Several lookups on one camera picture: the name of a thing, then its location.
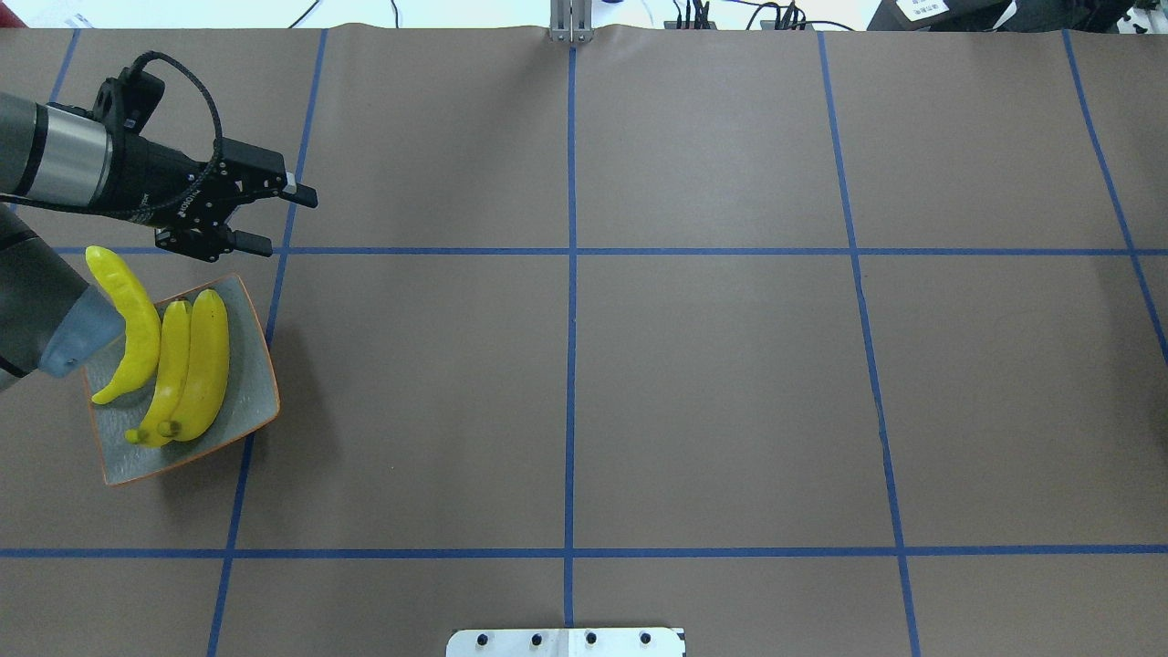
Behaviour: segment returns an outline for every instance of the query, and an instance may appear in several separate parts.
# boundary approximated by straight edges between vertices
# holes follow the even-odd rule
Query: silver metal ring
[[[27,196],[50,203],[89,206],[109,177],[113,144],[95,120],[47,108],[44,155]]]

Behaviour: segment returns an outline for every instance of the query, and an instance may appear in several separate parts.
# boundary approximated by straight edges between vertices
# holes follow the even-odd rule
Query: banana
[[[190,364],[182,396],[169,420],[158,423],[158,433],[175,441],[203,435],[223,406],[230,366],[227,306],[210,288],[195,298],[190,314]]]
[[[162,355],[158,361],[154,399],[137,429],[126,430],[126,441],[142,447],[162,447],[171,438],[159,435],[158,423],[169,420],[179,406],[190,362],[190,302],[180,299],[166,306],[162,316]]]
[[[126,351],[110,382],[93,394],[93,403],[110,403],[145,386],[154,375],[161,321],[146,289],[118,254],[102,247],[88,247],[85,263],[126,320]]]

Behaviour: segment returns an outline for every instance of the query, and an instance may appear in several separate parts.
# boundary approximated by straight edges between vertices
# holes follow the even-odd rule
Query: metal bracket
[[[592,41],[592,0],[551,0],[548,35],[558,43]]]
[[[446,657],[686,657],[681,628],[461,630]]]

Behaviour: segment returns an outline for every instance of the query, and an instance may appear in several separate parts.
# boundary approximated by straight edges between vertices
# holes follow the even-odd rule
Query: rectangular plate
[[[538,645],[533,637],[538,637]],[[686,630],[669,628],[578,628],[461,630],[446,643],[446,657],[684,657]]]
[[[280,396],[267,343],[239,275],[231,274],[158,302],[154,306],[161,314],[172,300],[186,297],[194,303],[199,292],[207,288],[215,289],[223,297],[231,340],[227,395],[215,423],[190,442],[171,442],[160,448],[139,447],[126,442],[125,431],[137,427],[146,415],[154,394],[153,379],[141,389],[107,404],[90,402],[93,435],[102,454],[102,472],[107,485],[144,479],[206,456],[251,434],[279,414]],[[125,350],[124,344],[125,338],[110,343],[85,364],[86,397],[92,395],[92,390],[102,389],[113,376]]]

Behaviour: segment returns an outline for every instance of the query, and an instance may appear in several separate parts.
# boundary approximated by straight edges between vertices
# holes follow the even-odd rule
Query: blue tape grid
[[[64,83],[69,63],[76,50],[81,30],[75,29],[65,51],[60,72],[54,84],[50,99],[55,101]],[[325,60],[325,48],[328,30],[320,34],[317,62],[313,74],[308,106],[305,115],[304,131],[300,140],[300,152],[297,161],[297,178],[304,172],[312,133],[312,119],[315,110],[321,69]],[[577,50],[568,54],[568,108],[566,108],[566,146],[568,146],[568,248],[427,248],[427,247],[292,247],[292,233],[296,227],[297,206],[288,207],[281,244],[274,249],[279,257],[276,284],[272,291],[266,337],[274,337],[276,320],[279,311],[280,292],[287,269],[288,256],[312,255],[473,255],[473,256],[565,256],[569,261],[569,304],[568,304],[568,371],[566,371],[566,423],[564,430],[564,546],[562,548],[487,548],[487,549],[243,549],[236,547],[239,520],[243,512],[243,499],[246,489],[248,472],[251,462],[252,437],[244,443],[239,477],[232,502],[231,521],[228,530],[227,545],[223,549],[168,549],[168,548],[0,548],[0,559],[215,559],[222,560],[220,589],[216,596],[215,615],[208,638],[207,653],[213,657],[218,645],[218,635],[227,607],[230,586],[231,565],[235,560],[250,559],[561,559],[564,575],[564,624],[572,627],[573,614],[573,562],[576,559],[780,559],[780,558],[895,558],[899,567],[902,596],[905,610],[905,623],[909,634],[910,649],[913,656],[920,655],[920,644],[916,625],[916,614],[912,602],[912,587],[909,574],[909,558],[933,556],[997,556],[997,555],[1106,555],[1106,554],[1168,554],[1168,545],[1163,544],[1099,544],[1099,545],[968,545],[968,546],[910,546],[904,542],[899,500],[896,492],[896,477],[892,465],[892,454],[889,448],[887,424],[884,421],[883,401],[880,388],[880,371],[875,348],[872,346],[871,326],[868,318],[867,299],[863,291],[861,256],[1038,256],[1038,257],[1127,257],[1140,284],[1148,317],[1160,344],[1161,354],[1168,364],[1168,340],[1160,323],[1155,303],[1141,265],[1141,257],[1168,256],[1168,249],[1135,248],[1131,229],[1124,215],[1122,205],[1115,191],[1115,185],[1100,146],[1091,111],[1087,104],[1083,81],[1079,75],[1071,34],[1063,32],[1068,64],[1075,84],[1083,119],[1100,173],[1115,212],[1115,219],[1124,236],[1126,248],[1122,249],[1016,249],[1016,248],[865,248],[856,242],[855,226],[851,215],[851,201],[848,193],[847,172],[840,140],[839,120],[835,99],[832,90],[827,44],[822,34],[818,35],[820,63],[822,68],[823,91],[827,102],[828,122],[835,154],[839,178],[840,200],[843,207],[844,223],[848,235],[847,248],[582,248],[577,242],[576,226],[576,65]],[[78,254],[81,247],[63,247],[56,249],[61,254]],[[120,253],[140,255],[172,255],[153,247],[128,247],[118,249]],[[885,489],[889,503],[890,521],[892,524],[894,546],[848,546],[848,547],[725,547],[725,548],[577,548],[575,546],[575,440],[576,440],[576,309],[577,309],[577,264],[580,256],[839,256],[851,261],[853,278],[856,291],[857,310],[864,340],[864,352],[868,360],[869,382],[877,414],[877,430],[883,452]]]

